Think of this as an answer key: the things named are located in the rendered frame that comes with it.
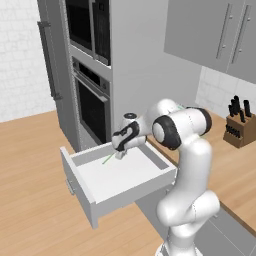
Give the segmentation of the thin green straw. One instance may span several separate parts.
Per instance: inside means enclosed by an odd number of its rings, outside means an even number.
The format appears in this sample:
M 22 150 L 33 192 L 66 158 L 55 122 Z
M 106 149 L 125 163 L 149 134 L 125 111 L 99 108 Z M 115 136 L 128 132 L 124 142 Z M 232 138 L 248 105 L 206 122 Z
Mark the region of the thin green straw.
M 109 155 L 109 156 L 104 160 L 104 162 L 103 162 L 102 164 L 107 163 L 115 154 L 116 154 L 116 153 L 113 153 L 113 154 Z

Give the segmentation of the open white drawer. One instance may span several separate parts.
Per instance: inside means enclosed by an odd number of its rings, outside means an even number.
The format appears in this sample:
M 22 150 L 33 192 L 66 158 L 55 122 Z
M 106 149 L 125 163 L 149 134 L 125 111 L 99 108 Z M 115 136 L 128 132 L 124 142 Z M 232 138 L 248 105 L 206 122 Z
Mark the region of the open white drawer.
M 100 217 L 171 184 L 176 176 L 176 167 L 150 143 L 105 164 L 114 153 L 110 143 L 75 154 L 62 147 L 60 153 L 66 179 L 94 229 Z

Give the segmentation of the grey fridge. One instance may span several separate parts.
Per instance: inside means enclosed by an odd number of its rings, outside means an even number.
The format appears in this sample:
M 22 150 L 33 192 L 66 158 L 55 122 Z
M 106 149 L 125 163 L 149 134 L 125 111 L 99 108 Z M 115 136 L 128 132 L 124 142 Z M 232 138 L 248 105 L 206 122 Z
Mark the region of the grey fridge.
M 81 147 L 63 0 L 37 0 L 37 4 L 40 15 L 39 21 L 48 21 L 50 23 L 50 26 L 46 28 L 47 43 L 55 90 L 62 96 L 61 100 L 54 101 L 59 126 L 72 148 L 75 151 L 79 151 Z

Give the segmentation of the grey tall oven cabinet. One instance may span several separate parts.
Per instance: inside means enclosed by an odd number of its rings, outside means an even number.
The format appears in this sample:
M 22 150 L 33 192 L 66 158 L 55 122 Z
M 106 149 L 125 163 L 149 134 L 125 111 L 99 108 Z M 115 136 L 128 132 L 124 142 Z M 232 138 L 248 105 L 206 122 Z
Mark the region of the grey tall oven cabinet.
M 63 6 L 83 149 L 99 144 L 80 122 L 72 58 L 110 82 L 111 135 L 124 114 L 142 114 L 161 99 L 195 104 L 201 67 L 164 52 L 168 0 L 109 0 L 110 66 L 71 42 Z

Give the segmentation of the brown wooden knife block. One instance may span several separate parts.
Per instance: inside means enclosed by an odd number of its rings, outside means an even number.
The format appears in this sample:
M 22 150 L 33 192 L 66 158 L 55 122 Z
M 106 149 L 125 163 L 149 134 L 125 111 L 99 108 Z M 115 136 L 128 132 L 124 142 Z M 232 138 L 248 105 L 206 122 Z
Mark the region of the brown wooden knife block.
M 226 117 L 226 130 L 223 139 L 236 148 L 244 147 L 256 141 L 256 116 L 252 114 L 240 120 L 239 115 Z

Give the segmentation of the black built-in microwave oven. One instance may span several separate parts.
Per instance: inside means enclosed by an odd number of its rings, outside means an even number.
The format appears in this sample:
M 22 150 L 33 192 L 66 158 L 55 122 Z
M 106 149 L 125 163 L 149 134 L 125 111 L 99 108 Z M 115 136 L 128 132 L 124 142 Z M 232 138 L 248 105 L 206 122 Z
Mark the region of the black built-in microwave oven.
M 109 0 L 65 0 L 71 42 L 111 65 Z

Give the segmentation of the grey base cabinet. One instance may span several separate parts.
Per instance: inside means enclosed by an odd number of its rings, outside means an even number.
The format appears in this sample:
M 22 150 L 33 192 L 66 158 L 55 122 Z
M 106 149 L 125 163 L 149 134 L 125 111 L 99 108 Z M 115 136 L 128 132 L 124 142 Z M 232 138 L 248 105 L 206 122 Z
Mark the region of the grey base cabinet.
M 160 189 L 136 201 L 162 239 L 167 238 L 168 228 L 159 222 L 156 206 L 166 192 Z M 195 245 L 203 256 L 256 256 L 256 236 L 238 222 L 224 204 L 198 231 Z

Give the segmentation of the grey wall cupboard door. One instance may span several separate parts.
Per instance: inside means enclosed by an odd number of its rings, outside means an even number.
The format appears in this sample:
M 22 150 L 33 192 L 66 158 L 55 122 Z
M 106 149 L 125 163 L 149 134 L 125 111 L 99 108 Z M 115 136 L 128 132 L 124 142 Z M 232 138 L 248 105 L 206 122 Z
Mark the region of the grey wall cupboard door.
M 246 31 L 242 41 L 242 52 L 239 54 L 237 61 L 232 64 L 231 60 L 246 5 L 252 6 L 250 11 L 251 20 L 247 23 L 246 26 Z M 236 78 L 256 84 L 256 0 L 244 1 L 241 19 L 239 21 L 227 73 Z
M 227 4 L 233 4 L 225 49 L 216 53 Z M 164 51 L 225 73 L 232 53 L 244 0 L 169 0 Z

